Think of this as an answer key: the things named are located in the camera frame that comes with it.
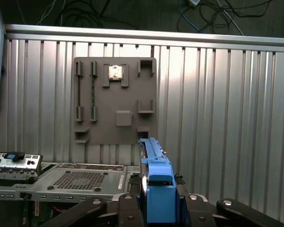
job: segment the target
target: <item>metal sheet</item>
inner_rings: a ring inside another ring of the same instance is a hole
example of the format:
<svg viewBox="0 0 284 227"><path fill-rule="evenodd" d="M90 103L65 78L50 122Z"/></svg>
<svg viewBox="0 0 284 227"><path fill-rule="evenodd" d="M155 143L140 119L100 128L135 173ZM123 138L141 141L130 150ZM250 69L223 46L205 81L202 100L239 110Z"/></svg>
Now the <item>metal sheet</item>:
<svg viewBox="0 0 284 227"><path fill-rule="evenodd" d="M75 56L155 56L158 139L188 190L213 203L235 198L284 222L284 39L35 26L7 32L1 152L138 165L136 146L73 143L71 64Z"/></svg>

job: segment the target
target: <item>silver bolt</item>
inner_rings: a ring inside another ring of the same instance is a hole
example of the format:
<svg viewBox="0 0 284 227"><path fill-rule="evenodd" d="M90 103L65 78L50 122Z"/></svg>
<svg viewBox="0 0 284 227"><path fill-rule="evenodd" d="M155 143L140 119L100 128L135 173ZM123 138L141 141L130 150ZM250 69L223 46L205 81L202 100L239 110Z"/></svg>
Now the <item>silver bolt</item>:
<svg viewBox="0 0 284 227"><path fill-rule="evenodd" d="M228 201L228 200L224 200L223 203L226 205L226 206L231 206L232 202Z"/></svg>
<svg viewBox="0 0 284 227"><path fill-rule="evenodd" d="M100 204L100 203L101 203L101 201L98 200L98 199L96 199L96 200L93 201L93 204L95 204L95 205Z"/></svg>
<svg viewBox="0 0 284 227"><path fill-rule="evenodd" d="M196 200L196 199L198 199L198 197L195 196L195 195L191 195L189 198L190 198L191 200Z"/></svg>

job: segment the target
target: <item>black cable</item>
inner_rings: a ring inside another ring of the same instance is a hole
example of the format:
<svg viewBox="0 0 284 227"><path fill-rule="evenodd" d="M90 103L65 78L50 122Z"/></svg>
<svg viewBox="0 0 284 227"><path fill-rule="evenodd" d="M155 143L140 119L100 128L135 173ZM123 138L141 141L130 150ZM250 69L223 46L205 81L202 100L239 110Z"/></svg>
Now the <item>black cable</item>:
<svg viewBox="0 0 284 227"><path fill-rule="evenodd" d="M95 24L100 27L100 28L103 28L103 23L102 21L105 21L105 22L111 22L111 23L120 23L120 24L125 24L125 25L128 25L128 26L131 26L135 29L139 29L137 26L135 25L132 25L130 23L127 23L125 21L121 21L121 20L118 20L118 19L114 19L114 18L110 18L110 17L106 17L106 16L103 16L103 13L105 12L105 10L107 9L108 5L109 5L109 2L110 0L107 0L105 6L103 7L101 13L99 13L95 8L94 6L92 5L92 1L90 0L89 2L86 2L84 0L74 0L72 2L69 2L68 4L65 5L64 9L59 13L59 15L57 16L55 22L54 22L54 25L57 25L59 23L59 20L61 19L61 15L63 14L63 16L65 16L67 18L67 14L71 13L71 12L77 12L77 15L86 15L88 16L93 22L95 22ZM82 10L78 7L71 7L72 5L74 4L77 4L77 3L82 3L84 4L85 6L87 6L89 9L91 9L91 11L86 11L86 10ZM77 17L78 19L75 19L75 21L77 22L79 19L87 19L87 18L80 18L80 17Z"/></svg>
<svg viewBox="0 0 284 227"><path fill-rule="evenodd" d="M266 1L266 2L257 4L257 5L247 6L247 7L240 7L240 8L234 8L234 9L248 9L248 8L254 8L254 7L257 7L257 6L265 5L265 4L270 3L270 2L272 2L272 1L274 1L274 0L268 0L268 1Z"/></svg>
<svg viewBox="0 0 284 227"><path fill-rule="evenodd" d="M267 13L269 4L270 4L273 0L270 0L270 1L268 1L268 2L265 2L265 3L260 4L260 5L264 5L264 4L267 3L264 12L263 12L262 14L254 14L254 15L240 15L239 13L236 12L235 8L229 3L228 0L224 0L224 1L225 1L225 2L228 4L228 6L229 6L229 9L226 9L226 11L231 11L231 12L233 12L237 17L244 18L244 17L262 17L262 16L264 16L264 15Z"/></svg>
<svg viewBox="0 0 284 227"><path fill-rule="evenodd" d="M138 28L137 26L132 25L132 24L130 24L130 23L127 23L127 22L125 22L125 21L121 21L121 20L118 20L118 19L114 19L114 18L110 18L110 17L105 17L105 16L103 16L102 19L103 19L104 21L107 21L107 22L125 24L125 25L128 25L128 26L130 26L130 27L133 27L134 29L139 30L139 28Z"/></svg>
<svg viewBox="0 0 284 227"><path fill-rule="evenodd" d="M60 16L61 16L62 14L64 14L64 16L65 16L67 13L70 13L70 12L72 12L72 11L77 11L77 12L79 12L80 14L87 15L87 16L88 16L91 20L93 20L99 27L103 27L101 21L99 21L99 20L95 17L95 15L93 15L91 12L85 11L85 10L82 10L82 9L79 9L79 8L75 8L75 7L73 7L73 8L64 8L64 9L61 11L61 13L58 15L58 17L57 17L57 19L56 19L54 25L57 25L57 23L59 22Z"/></svg>
<svg viewBox="0 0 284 227"><path fill-rule="evenodd" d="M99 18L101 18L101 17L103 16L103 14L105 13L105 10L107 9L107 7L108 7L110 1L111 1L111 0L107 0L107 1L106 1L106 3L105 3L105 5L104 5L103 9L101 10L101 13L100 13L100 15L99 15Z"/></svg>

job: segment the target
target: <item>tangled cables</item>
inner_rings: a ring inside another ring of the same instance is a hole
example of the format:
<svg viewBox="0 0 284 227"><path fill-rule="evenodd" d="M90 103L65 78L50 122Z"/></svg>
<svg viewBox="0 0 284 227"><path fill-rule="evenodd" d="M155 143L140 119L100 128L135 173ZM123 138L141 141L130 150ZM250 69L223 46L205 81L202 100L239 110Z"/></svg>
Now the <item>tangled cables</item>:
<svg viewBox="0 0 284 227"><path fill-rule="evenodd" d="M233 21L233 19L235 17L240 17L240 18L262 17L267 13L269 4L274 0L268 0L268 1L265 1L265 2L257 4L257 5L252 5L252 6L248 6L248 7L241 7L241 8L234 8L229 3L228 0L224 0L224 1L226 2L226 5L224 5L224 6L222 6L220 4L219 0L204 0L204 1L202 1L198 4L198 6L195 8L195 10L198 8L199 14L206 24L202 28L197 29L197 32L204 32L205 29L210 27L211 31L214 34L217 33L217 31L216 31L217 28L226 28L227 29L226 33L228 33L228 31L230 29L230 24L233 23L236 26L236 28L239 30L241 35L243 35L243 33L241 32L239 27ZM238 11L238 10L242 10L242 9L258 7L258 6L265 5L265 4L266 4L265 10L261 14L242 14L241 12ZM187 1L186 1L186 7L185 7L184 11L181 11L181 9L180 9L181 16L179 17L179 19L177 21L177 30L180 31L180 32L181 32L181 30L179 28L179 23L180 23L182 18L184 18L187 21L185 14L190 9L193 9L193 8L189 5L189 3ZM211 9L213 11L213 13L210 16L206 16L206 15L208 15L208 14L206 14L206 12L208 12L209 9Z"/></svg>

